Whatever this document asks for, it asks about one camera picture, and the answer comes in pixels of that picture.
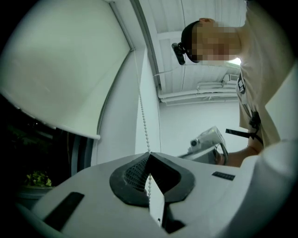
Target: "ceiling pipe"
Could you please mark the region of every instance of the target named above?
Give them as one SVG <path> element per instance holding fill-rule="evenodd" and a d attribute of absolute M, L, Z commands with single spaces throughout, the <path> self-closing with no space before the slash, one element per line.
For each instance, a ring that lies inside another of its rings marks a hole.
<path fill-rule="evenodd" d="M 234 90 L 236 89 L 236 85 L 230 84 L 230 85 L 224 85 L 223 88 L 233 88 Z"/>
<path fill-rule="evenodd" d="M 196 104 L 196 103 L 208 103 L 208 102 L 238 102 L 238 99 L 235 99 L 235 100 L 232 100 L 232 99 L 228 99 L 228 100 L 209 100 L 209 101 L 173 103 L 173 104 L 166 103 L 166 106 L 176 106 L 176 105 Z"/>
<path fill-rule="evenodd" d="M 162 102 L 172 102 L 178 100 L 185 100 L 185 99 L 195 99 L 195 98 L 206 98 L 206 97 L 235 97 L 237 98 L 237 93 L 234 90 L 233 93 L 204 93 L 204 94 L 191 94 L 191 95 L 184 95 L 184 96 L 176 96 L 170 98 L 160 99 Z"/>
<path fill-rule="evenodd" d="M 223 88 L 223 86 L 222 85 L 201 85 L 200 86 L 200 89 L 210 89 L 210 88 Z"/>
<path fill-rule="evenodd" d="M 196 90 L 190 90 L 190 91 L 162 94 L 162 91 L 160 90 L 160 88 L 157 87 L 157 95 L 160 99 L 171 98 L 171 97 L 176 97 L 176 96 L 190 95 L 190 94 L 195 94 L 195 93 L 198 93 L 197 89 Z"/>
<path fill-rule="evenodd" d="M 200 87 L 202 87 L 202 86 L 223 86 L 223 84 L 222 83 L 219 83 L 219 82 L 199 82 L 198 84 L 197 84 L 197 89 L 199 89 Z"/>
<path fill-rule="evenodd" d="M 210 95 L 206 96 L 207 93 L 236 93 L 234 88 L 214 88 L 214 89 L 199 89 L 199 90 L 190 90 L 190 91 L 183 91 L 177 93 L 167 93 L 162 94 L 160 88 L 157 88 L 157 95 L 160 99 L 172 98 L 172 97 L 179 97 L 179 96 L 187 96 L 187 95 L 196 95 L 204 93 L 202 97 L 210 97 Z"/>
<path fill-rule="evenodd" d="M 230 80 L 230 81 L 228 81 L 226 84 L 236 85 L 236 84 L 237 84 L 237 81 L 235 81 L 235 80 Z"/>
<path fill-rule="evenodd" d="M 214 89 L 199 89 L 198 93 L 234 93 L 235 89 L 231 88 L 214 88 Z"/>

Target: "short dark hair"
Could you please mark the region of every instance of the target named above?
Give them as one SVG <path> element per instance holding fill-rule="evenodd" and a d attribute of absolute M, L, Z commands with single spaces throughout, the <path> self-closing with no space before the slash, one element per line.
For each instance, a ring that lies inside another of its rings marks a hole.
<path fill-rule="evenodd" d="M 190 23 L 187 27 L 185 27 L 185 29 L 182 31 L 182 35 L 181 35 L 181 44 L 186 51 L 187 57 L 192 62 L 195 62 L 195 63 L 198 63 L 199 60 L 197 60 L 196 57 L 192 57 L 192 52 L 191 52 L 191 49 L 192 49 L 192 28 L 198 22 L 199 21 Z"/>

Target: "roller blind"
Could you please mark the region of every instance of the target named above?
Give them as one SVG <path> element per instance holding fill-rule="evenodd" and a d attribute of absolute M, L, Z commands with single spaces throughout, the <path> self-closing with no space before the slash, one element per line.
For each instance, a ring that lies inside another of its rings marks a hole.
<path fill-rule="evenodd" d="M 103 103 L 129 50 L 107 2 L 44 0 L 3 51 L 0 90 L 35 118 L 98 139 Z"/>

